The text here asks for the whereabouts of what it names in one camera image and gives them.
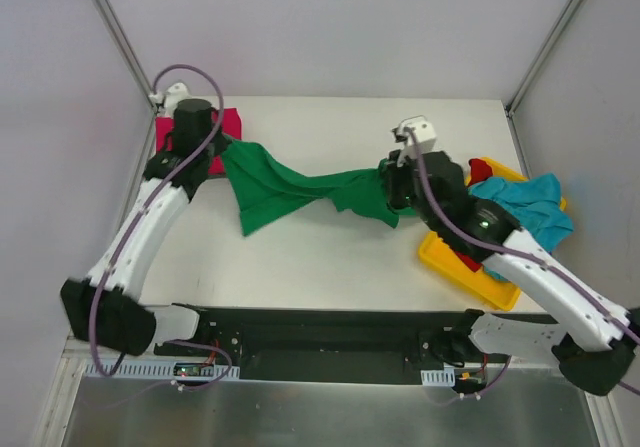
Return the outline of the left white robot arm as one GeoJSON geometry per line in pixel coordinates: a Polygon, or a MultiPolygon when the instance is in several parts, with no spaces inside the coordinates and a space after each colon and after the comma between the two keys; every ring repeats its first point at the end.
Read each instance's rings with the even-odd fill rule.
{"type": "Polygon", "coordinates": [[[173,340],[191,356],[209,349],[212,334],[195,309],[177,304],[149,309],[139,299],[165,236],[228,145],[216,120],[207,100],[177,103],[169,144],[147,162],[134,206],[106,253],[83,279],[69,279],[61,288],[76,339],[132,356],[173,340]]]}

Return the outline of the green t shirt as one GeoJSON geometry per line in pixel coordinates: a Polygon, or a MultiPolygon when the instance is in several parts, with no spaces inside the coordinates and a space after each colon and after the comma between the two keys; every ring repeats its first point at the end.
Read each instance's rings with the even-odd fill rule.
{"type": "Polygon", "coordinates": [[[402,217],[414,217],[410,207],[388,206],[383,166],[306,176],[278,162],[261,144],[234,141],[220,155],[236,197],[242,234],[259,229],[322,199],[338,212],[379,220],[395,228],[402,217]]]}

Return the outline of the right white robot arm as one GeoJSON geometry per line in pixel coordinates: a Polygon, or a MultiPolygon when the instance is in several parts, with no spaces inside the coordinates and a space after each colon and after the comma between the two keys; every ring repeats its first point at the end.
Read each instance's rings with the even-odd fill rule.
{"type": "Polygon", "coordinates": [[[409,207],[453,251],[497,272],[551,316],[513,320],[468,309],[431,343],[446,362],[483,354],[537,360],[575,387],[605,396],[622,385],[639,345],[639,311],[606,300],[565,268],[497,203],[472,195],[442,152],[390,152],[381,167],[387,203],[409,207]]]}

